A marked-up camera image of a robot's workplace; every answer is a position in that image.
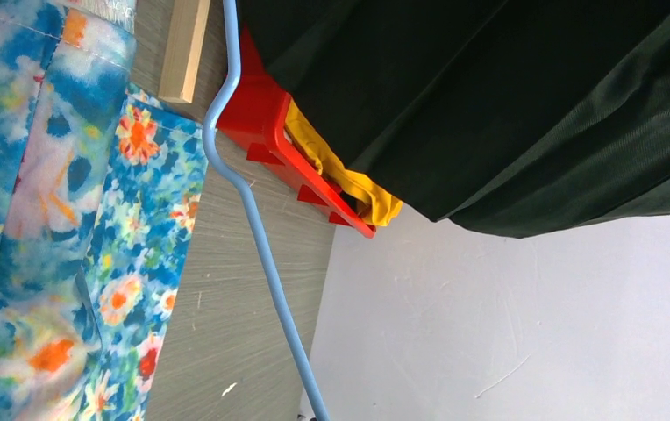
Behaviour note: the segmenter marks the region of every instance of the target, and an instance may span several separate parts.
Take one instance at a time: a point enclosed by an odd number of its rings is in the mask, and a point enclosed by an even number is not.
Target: wooden stick
[[[160,99],[169,103],[193,102],[210,4],[211,0],[175,0],[160,78]]]

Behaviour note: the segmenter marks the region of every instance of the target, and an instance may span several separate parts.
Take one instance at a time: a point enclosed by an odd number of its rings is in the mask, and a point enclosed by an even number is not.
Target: small white debris
[[[224,397],[224,396],[226,396],[226,394],[227,394],[227,393],[229,393],[229,392],[231,392],[231,391],[232,391],[232,389],[234,389],[234,387],[235,387],[235,386],[237,386],[237,383],[236,383],[236,382],[234,382],[234,383],[230,384],[230,385],[229,385],[229,387],[228,387],[228,388],[226,388],[226,390],[225,390],[225,391],[221,392],[221,397]]]

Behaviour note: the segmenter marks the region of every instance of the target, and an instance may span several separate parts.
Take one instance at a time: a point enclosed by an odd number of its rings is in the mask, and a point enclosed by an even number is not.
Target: red plastic crate
[[[247,30],[240,38],[242,77],[224,108],[217,127],[247,151],[249,161],[260,162],[298,192],[297,199],[319,208],[331,223],[349,225],[367,238],[376,233],[340,197],[342,189],[317,174],[284,136],[291,95],[265,73]]]

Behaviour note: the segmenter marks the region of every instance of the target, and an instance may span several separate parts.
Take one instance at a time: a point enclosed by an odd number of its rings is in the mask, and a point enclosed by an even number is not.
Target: floral fabric
[[[54,0],[65,6],[86,11],[133,33],[136,0]]]
[[[64,3],[0,0],[0,419],[141,419],[206,160]]]

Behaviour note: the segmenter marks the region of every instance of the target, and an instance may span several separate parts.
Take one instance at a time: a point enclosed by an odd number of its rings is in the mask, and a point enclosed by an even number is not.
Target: yellow fabric
[[[368,176],[346,169],[294,101],[291,101],[286,114],[286,131],[320,175],[333,180],[346,194],[356,198],[356,213],[364,222],[386,226],[400,213],[402,201],[376,185]]]

